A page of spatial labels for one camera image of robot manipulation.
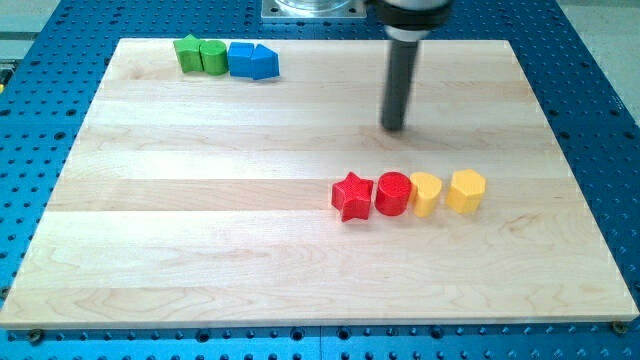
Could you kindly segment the black robot arm end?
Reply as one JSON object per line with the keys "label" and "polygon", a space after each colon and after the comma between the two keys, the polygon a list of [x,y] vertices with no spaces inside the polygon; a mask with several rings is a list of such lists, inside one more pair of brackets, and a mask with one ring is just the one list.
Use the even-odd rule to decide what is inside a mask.
{"label": "black robot arm end", "polygon": [[373,0],[369,4],[391,39],[418,42],[448,21],[454,1]]}

